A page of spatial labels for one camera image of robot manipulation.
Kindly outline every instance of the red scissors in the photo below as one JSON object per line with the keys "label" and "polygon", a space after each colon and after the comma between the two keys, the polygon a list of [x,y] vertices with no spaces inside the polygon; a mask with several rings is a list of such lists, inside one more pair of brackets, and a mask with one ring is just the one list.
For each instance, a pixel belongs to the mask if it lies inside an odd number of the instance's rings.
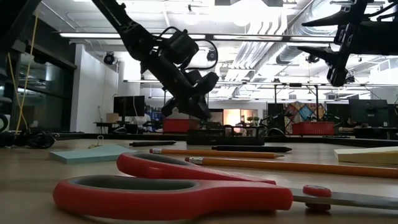
{"label": "red scissors", "polygon": [[63,180],[53,192],[55,204],[78,215],[122,220],[186,220],[213,212],[288,210],[293,201],[398,209],[396,198],[331,193],[308,185],[288,189],[273,180],[155,154],[124,153],[117,165],[135,177],[91,175]]}

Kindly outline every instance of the red plastic handle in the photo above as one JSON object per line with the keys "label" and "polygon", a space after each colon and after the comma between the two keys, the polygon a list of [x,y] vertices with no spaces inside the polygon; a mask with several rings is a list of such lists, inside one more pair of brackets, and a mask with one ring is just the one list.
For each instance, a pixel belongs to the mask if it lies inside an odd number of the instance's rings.
{"label": "red plastic handle", "polygon": [[274,180],[235,175],[207,169],[190,162],[148,153],[123,153],[117,161],[118,169],[134,177],[150,179],[238,180],[276,184]]}
{"label": "red plastic handle", "polygon": [[154,180],[97,175],[63,180],[55,204],[78,215],[120,220],[184,220],[213,212],[288,210],[284,187],[250,181]]}

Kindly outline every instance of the wooden table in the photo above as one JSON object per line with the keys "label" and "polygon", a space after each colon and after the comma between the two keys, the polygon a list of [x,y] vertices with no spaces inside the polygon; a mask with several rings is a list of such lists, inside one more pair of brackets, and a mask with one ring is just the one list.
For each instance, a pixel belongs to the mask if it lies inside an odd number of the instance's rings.
{"label": "wooden table", "polygon": [[[104,140],[104,143],[118,143],[128,146],[130,141]],[[59,141],[51,148],[53,151],[83,149],[96,140]],[[268,144],[287,146],[294,150],[286,154],[284,161],[307,162],[317,164],[337,164],[333,149],[344,148],[327,144]],[[185,142],[169,149],[186,149]],[[140,148],[148,151],[149,147]],[[189,149],[209,149],[209,147],[190,146]],[[39,223],[39,224],[81,224],[97,223],[92,219],[77,217],[57,210],[52,201],[55,184],[66,178],[81,175],[111,174],[123,175],[115,162],[95,164],[65,165],[47,159],[48,152],[35,149],[0,149],[0,223]],[[238,174],[252,175],[265,179],[274,179],[278,185],[302,187],[316,184],[329,187],[334,191],[380,196],[398,197],[398,180],[350,177],[340,175],[309,174],[299,172],[278,172],[273,170],[216,168]],[[259,195],[267,200],[266,195]],[[223,213],[201,217],[194,223],[397,223],[398,211],[368,208],[332,206],[330,214],[307,213],[305,205],[294,203],[289,211],[276,214],[266,213]]]}

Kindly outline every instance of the ceiling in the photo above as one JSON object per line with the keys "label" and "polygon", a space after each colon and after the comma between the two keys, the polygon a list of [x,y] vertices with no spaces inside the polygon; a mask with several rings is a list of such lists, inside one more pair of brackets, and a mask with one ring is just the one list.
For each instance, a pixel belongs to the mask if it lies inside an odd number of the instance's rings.
{"label": "ceiling", "polygon": [[[336,27],[304,29],[301,22],[331,15],[340,6],[329,0],[296,0],[296,4],[284,7],[268,7],[261,0],[234,0],[230,6],[215,6],[214,0],[124,0],[128,15],[151,33],[160,33],[168,26],[187,29],[192,34],[289,34],[289,35],[333,35]],[[60,32],[112,32],[115,29],[91,1],[85,0],[43,0],[39,7],[40,18]],[[86,44],[86,49],[104,55],[115,51],[120,60],[129,57],[120,40],[71,40]],[[308,64],[308,55],[285,43],[257,43],[242,41],[214,41],[219,52],[219,64],[215,72],[225,81],[248,79],[252,82],[270,82],[279,78],[282,82],[326,83],[328,67],[321,61]],[[192,63],[207,64],[209,46],[199,43],[200,51]],[[367,82],[370,67],[377,63],[375,55],[353,55],[347,69],[356,73],[357,81]],[[230,68],[243,68],[234,72]],[[144,78],[153,80],[150,73]],[[141,88],[160,88],[159,85],[145,85]],[[248,91],[248,96],[264,95],[269,92],[256,85],[247,90],[241,86],[221,86],[211,96],[235,96],[239,90]]]}

